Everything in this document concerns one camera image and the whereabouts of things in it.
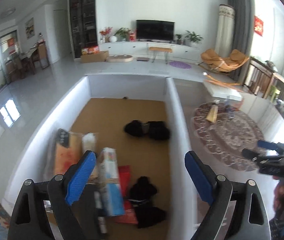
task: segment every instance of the television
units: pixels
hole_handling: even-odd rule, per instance
[[[137,39],[174,40],[174,22],[137,20]]]

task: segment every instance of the purple rug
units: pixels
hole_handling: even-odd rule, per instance
[[[169,63],[171,66],[173,67],[177,67],[177,68],[183,68],[183,69],[190,69],[191,65],[181,62],[181,61],[171,61]]]

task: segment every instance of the cardboard bottom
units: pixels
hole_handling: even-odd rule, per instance
[[[81,56],[81,63],[104,62],[109,57],[109,51],[100,51]]]
[[[160,101],[92,98],[82,109],[71,131],[97,135],[96,151],[114,148],[118,166],[130,165],[131,187],[139,177],[148,176],[158,189],[154,205],[165,211],[170,209],[169,142],[154,141],[148,137],[135,138],[123,131],[132,120],[167,121],[165,104]],[[132,224],[115,223],[106,219],[108,239],[166,239],[169,223],[165,220],[155,226],[137,229]]]

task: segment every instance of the potted plant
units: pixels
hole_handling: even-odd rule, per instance
[[[190,46],[193,48],[198,48],[199,44],[203,40],[201,35],[196,35],[195,32],[186,31],[186,38],[190,41]]]
[[[129,28],[120,28],[118,29],[114,35],[117,35],[120,37],[120,41],[126,41],[128,38],[128,35],[130,33],[130,29]]]
[[[178,38],[177,39],[177,44],[182,44],[182,34],[175,34],[175,36]]]

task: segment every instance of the glass cabinet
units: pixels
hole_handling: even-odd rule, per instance
[[[98,45],[95,0],[70,0],[70,23],[75,58],[81,49]]]

